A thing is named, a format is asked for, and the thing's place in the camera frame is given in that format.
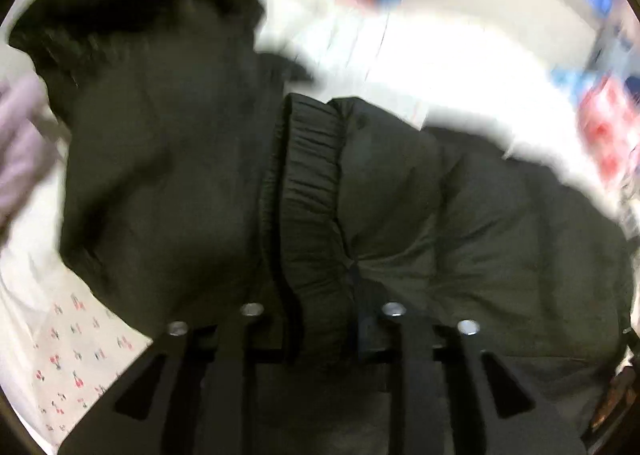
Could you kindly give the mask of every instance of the jacket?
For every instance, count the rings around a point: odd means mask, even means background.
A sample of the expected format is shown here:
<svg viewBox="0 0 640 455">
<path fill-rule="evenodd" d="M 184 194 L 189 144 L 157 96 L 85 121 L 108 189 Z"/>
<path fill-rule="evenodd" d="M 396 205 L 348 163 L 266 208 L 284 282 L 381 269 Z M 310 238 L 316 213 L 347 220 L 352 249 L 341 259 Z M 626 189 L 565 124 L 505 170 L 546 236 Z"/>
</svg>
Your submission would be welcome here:
<svg viewBox="0 0 640 455">
<path fill-rule="evenodd" d="M 283 102 L 284 80 L 305 74 L 254 53 L 261 13 L 257 0 L 36 0 L 18 20 L 10 43 L 72 132 L 66 265 L 148 335 L 257 300 L 291 353 L 322 363 L 350 354 L 357 267 L 445 324 L 478 321 L 584 431 L 624 350 L 622 231 L 479 136 L 419 132 L 359 99 Z M 315 381 L 308 399 L 287 385 L 266 422 L 284 402 L 294 417 L 327 403 Z M 272 439 L 265 453 L 296 445 Z"/>
</svg>

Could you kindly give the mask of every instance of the bed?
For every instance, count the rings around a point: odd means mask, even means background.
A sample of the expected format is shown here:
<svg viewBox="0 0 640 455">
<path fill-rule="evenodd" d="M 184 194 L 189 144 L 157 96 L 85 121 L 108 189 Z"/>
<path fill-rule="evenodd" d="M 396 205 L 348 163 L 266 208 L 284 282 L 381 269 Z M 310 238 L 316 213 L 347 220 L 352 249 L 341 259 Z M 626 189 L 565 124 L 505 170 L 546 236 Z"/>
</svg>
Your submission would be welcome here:
<svg viewBox="0 0 640 455">
<path fill-rule="evenodd" d="M 12 7 L 0 26 L 3 39 L 28 1 Z M 498 28 L 428 8 L 377 10 L 359 0 L 264 2 L 268 16 L 257 46 L 313 72 L 316 84 L 301 92 L 322 101 L 357 95 L 416 128 L 428 121 L 488 134 L 508 154 L 550 165 L 616 216 L 618 197 L 601 187 L 571 103 L 545 66 Z M 31 68 L 25 55 L 0 48 L 0 76 Z M 0 251 L 0 386 L 48 454 L 151 343 L 104 308 L 57 254 L 63 138 L 58 151 Z"/>
</svg>

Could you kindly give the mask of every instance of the screw head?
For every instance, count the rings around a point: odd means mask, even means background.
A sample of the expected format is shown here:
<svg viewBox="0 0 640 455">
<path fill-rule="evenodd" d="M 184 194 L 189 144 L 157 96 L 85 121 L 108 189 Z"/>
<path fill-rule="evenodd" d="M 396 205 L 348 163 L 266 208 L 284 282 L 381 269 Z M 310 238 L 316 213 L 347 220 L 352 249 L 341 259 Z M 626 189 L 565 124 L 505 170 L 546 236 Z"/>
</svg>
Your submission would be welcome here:
<svg viewBox="0 0 640 455">
<path fill-rule="evenodd" d="M 399 316 L 405 315 L 406 308 L 401 303 L 390 301 L 382 306 L 382 312 L 385 314 L 385 316 L 397 318 Z"/>
<path fill-rule="evenodd" d="M 465 336 L 473 336 L 480 332 L 480 325 L 477 321 L 463 320 L 458 323 L 458 331 Z"/>
<path fill-rule="evenodd" d="M 264 307 L 261 303 L 246 303 L 240 308 L 242 316 L 247 318 L 255 318 L 260 316 L 264 312 Z"/>
<path fill-rule="evenodd" d="M 172 321 L 166 326 L 166 331 L 169 336 L 184 336 L 189 331 L 189 326 L 184 321 Z"/>
</svg>

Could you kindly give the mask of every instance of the purple cloth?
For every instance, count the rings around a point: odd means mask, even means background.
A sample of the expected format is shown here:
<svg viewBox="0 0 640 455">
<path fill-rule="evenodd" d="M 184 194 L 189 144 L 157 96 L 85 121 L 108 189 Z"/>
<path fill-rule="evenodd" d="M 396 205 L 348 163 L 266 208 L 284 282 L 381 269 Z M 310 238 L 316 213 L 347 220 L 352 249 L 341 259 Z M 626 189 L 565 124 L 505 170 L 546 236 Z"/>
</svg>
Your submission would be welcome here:
<svg viewBox="0 0 640 455">
<path fill-rule="evenodd" d="M 56 157 L 36 128 L 47 89 L 35 73 L 12 85 L 0 81 L 0 228 L 18 210 Z"/>
</svg>

